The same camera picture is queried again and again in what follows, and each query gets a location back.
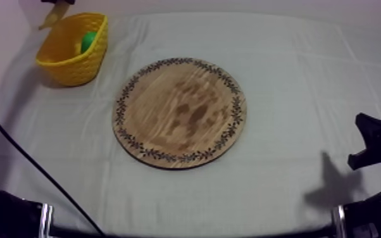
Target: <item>wood grain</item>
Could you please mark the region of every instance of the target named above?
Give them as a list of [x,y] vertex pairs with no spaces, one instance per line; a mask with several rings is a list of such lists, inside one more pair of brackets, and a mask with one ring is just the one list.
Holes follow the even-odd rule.
[[113,130],[139,161],[185,169],[221,156],[246,115],[245,97],[227,72],[203,60],[172,58],[144,67],[122,87]]

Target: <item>yellow object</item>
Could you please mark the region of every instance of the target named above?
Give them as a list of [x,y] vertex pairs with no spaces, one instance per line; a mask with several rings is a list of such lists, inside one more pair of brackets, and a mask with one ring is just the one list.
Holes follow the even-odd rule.
[[63,16],[65,16],[65,13],[68,11],[69,7],[70,4],[66,1],[57,1],[49,14],[47,14],[46,19],[44,19],[44,22],[39,27],[39,30],[52,27],[56,22],[60,21]]
[[[82,38],[90,31],[97,34],[90,48],[80,54]],[[53,26],[36,60],[60,84],[82,85],[97,75],[107,45],[108,18],[99,13],[81,13]]]

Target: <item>white tablecloth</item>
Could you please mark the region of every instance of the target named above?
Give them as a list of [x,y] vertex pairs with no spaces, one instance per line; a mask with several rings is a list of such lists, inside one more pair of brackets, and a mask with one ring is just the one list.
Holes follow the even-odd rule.
[[[34,62],[33,32],[0,87],[0,120],[107,232],[251,235],[317,227],[330,208],[381,191],[381,165],[357,172],[354,125],[381,118],[381,34],[284,16],[170,13],[109,18],[109,46],[89,84],[62,88]],[[219,160],[187,171],[143,165],[116,141],[111,110],[127,77],[194,57],[231,74],[247,99],[243,133]],[[90,230],[0,135],[0,186],[55,205],[59,225]]]

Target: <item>yellow basket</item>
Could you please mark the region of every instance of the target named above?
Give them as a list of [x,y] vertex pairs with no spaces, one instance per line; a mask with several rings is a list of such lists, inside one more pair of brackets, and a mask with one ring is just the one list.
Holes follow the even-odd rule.
[[[80,54],[87,32],[97,32],[92,44]],[[77,86],[97,75],[108,45],[108,18],[99,13],[69,16],[53,26],[37,53],[37,64],[60,84]]]

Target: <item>green ball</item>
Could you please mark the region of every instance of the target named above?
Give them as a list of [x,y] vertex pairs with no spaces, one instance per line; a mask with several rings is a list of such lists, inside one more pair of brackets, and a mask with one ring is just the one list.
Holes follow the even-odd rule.
[[94,38],[96,37],[97,32],[87,32],[81,39],[81,53],[86,52],[89,47],[92,45]]

